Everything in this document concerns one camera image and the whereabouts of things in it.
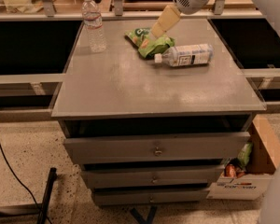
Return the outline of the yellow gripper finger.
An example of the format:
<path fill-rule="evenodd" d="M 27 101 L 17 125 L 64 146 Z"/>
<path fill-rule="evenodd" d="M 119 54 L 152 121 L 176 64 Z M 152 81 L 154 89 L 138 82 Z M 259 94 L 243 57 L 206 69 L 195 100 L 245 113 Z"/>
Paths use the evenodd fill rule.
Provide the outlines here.
<path fill-rule="evenodd" d="M 168 5 L 152 26 L 151 34 L 159 38 L 173 28 L 180 21 L 181 12 L 174 5 Z"/>

